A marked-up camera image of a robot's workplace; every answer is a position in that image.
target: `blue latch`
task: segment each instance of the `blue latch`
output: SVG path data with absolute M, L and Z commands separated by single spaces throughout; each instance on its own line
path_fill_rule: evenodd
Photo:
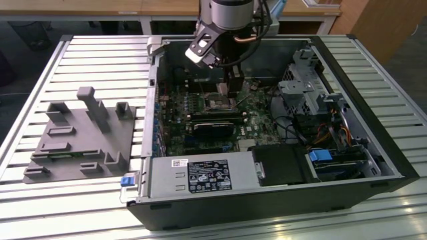
M 122 187 L 135 186 L 135 177 L 134 176 L 122 177 L 121 185 Z
M 309 156 L 313 162 L 333 160 L 333 156 L 329 150 L 313 150 L 313 152 L 309 153 Z

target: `black cable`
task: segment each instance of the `black cable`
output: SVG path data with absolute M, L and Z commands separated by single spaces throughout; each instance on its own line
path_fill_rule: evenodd
M 266 7 L 266 12 L 267 12 L 267 17 L 269 17 L 269 22 L 267 22 L 267 26 L 263 29 L 263 32 L 257 36 L 257 41 L 255 44 L 251 45 L 250 49 L 245 52 L 245 54 L 241 56 L 241 58 L 230 63 L 217 63 L 215 67 L 218 68 L 227 68 L 227 67 L 233 67 L 238 64 L 241 64 L 245 60 L 249 59 L 249 57 L 251 57 L 251 55 L 255 53 L 257 49 L 259 48 L 261 44 L 262 44 L 262 38 L 266 36 L 269 30 L 270 30 L 270 25 L 273 24 L 273 18 L 271 18 L 271 13 L 270 13 L 270 8 L 269 8 L 269 4 L 267 4 L 267 0 L 259 0 L 259 7 L 261 10 L 265 12 L 263 10 L 263 5 Z
M 267 0 L 258 0 L 258 1 L 259 1 L 261 10 L 262 10 L 263 12 L 265 12 L 265 10 L 263 10 L 262 5 L 265 5 L 265 7 L 266 7 L 267 20 L 269 20 L 265 31 L 257 36 L 257 40 L 261 40 L 261 39 L 266 36 L 266 34 L 269 33 L 270 26 L 271 26 L 271 24 L 274 23 L 274 21 L 273 21 L 273 16 L 271 16 L 271 13 L 270 13 L 270 8 L 269 8 Z

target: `warning label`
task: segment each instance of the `warning label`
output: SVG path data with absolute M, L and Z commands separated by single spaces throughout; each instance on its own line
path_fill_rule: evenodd
M 189 162 L 187 168 L 193 194 L 233 189 L 227 160 Z

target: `metal workbench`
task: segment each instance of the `metal workbench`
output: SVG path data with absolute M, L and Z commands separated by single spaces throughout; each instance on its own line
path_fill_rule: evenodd
M 147 36 L 75 36 L 52 58 L 0 148 L 0 239 L 419 239 L 427 233 L 427 117 L 358 40 L 322 37 L 421 180 L 351 209 L 151 232 L 121 201 L 121 177 L 22 183 L 51 101 L 84 108 L 76 92 L 96 89 L 107 107 L 137 106 L 130 171 L 141 168 L 150 64 Z M 339 91 L 331 76 L 326 76 Z

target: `barcode sticker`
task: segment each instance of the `barcode sticker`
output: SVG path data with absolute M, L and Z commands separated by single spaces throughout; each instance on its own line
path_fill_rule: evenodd
M 174 167 L 187 167 L 189 159 L 173 159 L 173 168 Z

